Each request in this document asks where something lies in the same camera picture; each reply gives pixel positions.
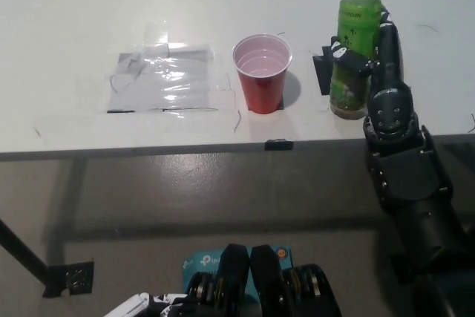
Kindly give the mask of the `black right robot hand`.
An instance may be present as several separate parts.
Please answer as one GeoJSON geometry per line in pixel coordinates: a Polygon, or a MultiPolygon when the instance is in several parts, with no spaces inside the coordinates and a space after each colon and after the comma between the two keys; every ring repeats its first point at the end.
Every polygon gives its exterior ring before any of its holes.
{"type": "Polygon", "coordinates": [[[404,83],[399,32],[386,7],[381,10],[376,54],[373,57],[353,50],[343,43],[343,38],[331,38],[331,59],[339,70],[356,79],[371,78],[370,97],[384,93],[411,101],[409,86],[404,83]]]}

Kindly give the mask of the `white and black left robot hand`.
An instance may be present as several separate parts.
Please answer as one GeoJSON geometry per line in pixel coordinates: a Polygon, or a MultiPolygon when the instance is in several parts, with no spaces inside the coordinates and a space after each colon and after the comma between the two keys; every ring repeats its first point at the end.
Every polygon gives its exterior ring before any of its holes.
{"type": "Polygon", "coordinates": [[[181,305],[188,297],[186,294],[178,293],[162,295],[139,293],[122,302],[105,317],[167,316],[173,306],[181,305]]]}

